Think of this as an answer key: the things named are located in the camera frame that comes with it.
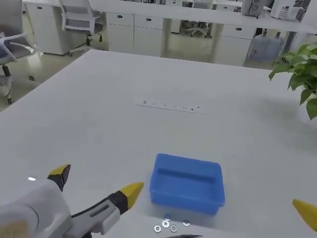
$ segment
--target power strip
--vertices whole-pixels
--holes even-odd
[[[195,113],[195,114],[205,114],[201,106],[189,106],[185,104],[175,104],[175,103],[163,103],[158,101],[141,100],[136,102],[137,106],[150,107],[150,108],[160,108],[172,111]]]

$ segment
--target metal washer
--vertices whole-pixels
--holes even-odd
[[[177,226],[175,226],[175,225],[171,225],[169,229],[173,233],[177,232]]]
[[[162,227],[168,228],[169,227],[169,221],[167,221],[167,220],[162,221]]]
[[[154,227],[154,231],[155,231],[156,233],[160,233],[160,232],[162,231],[162,228],[161,228],[159,225],[156,225],[156,226]]]
[[[183,221],[183,225],[184,225],[185,227],[188,227],[188,226],[190,225],[190,222],[189,222],[188,220],[184,220],[184,221]]]

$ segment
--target office floor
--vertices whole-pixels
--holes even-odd
[[[24,31],[29,34],[29,40],[36,45],[33,37],[31,26],[26,15],[23,16]],[[104,41],[100,43],[98,38],[93,39],[92,46],[107,50],[107,35],[103,33]],[[209,62],[212,39],[188,37],[184,35],[171,34],[168,45],[167,58]],[[34,76],[35,80],[42,83],[52,77],[54,74],[62,70],[71,62],[80,57],[80,53],[75,53],[73,57],[47,55],[37,52],[35,55],[22,59],[17,63],[8,64],[13,76],[25,77],[27,80],[29,75]],[[245,66],[253,68],[268,68],[270,64],[259,64],[257,62],[246,62]],[[20,86],[15,83],[12,85],[12,97],[15,101],[19,100],[32,91],[31,88]],[[8,105],[3,97],[0,97],[0,112],[6,109]]]

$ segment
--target blue bin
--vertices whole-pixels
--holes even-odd
[[[150,193],[152,203],[215,215],[224,205],[220,164],[158,154]]]

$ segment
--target white desk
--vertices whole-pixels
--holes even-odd
[[[241,1],[229,1],[229,0],[213,0],[213,5],[223,5],[223,6],[233,6],[233,7],[242,7]],[[271,8],[264,6],[264,11],[269,11]]]
[[[89,0],[89,2],[92,9],[105,12],[136,14],[179,20],[212,22],[218,24],[268,28],[279,31],[294,31],[317,34],[317,29],[308,25],[298,22],[281,21],[268,15],[262,15],[256,20],[254,17],[244,16],[237,12],[211,11],[208,9],[180,6],[170,7],[165,5],[144,4],[120,0]]]
[[[268,74],[91,50],[0,114],[0,189],[71,163],[64,195],[73,213],[145,182],[106,237],[171,236],[153,231],[169,211],[191,221],[187,228],[175,222],[177,234],[316,238],[291,203],[317,204],[317,134],[293,119],[300,92],[286,90],[289,75],[270,82]],[[140,107],[136,98],[200,105],[206,114]],[[214,218],[150,203],[157,153],[221,164],[226,204]]]

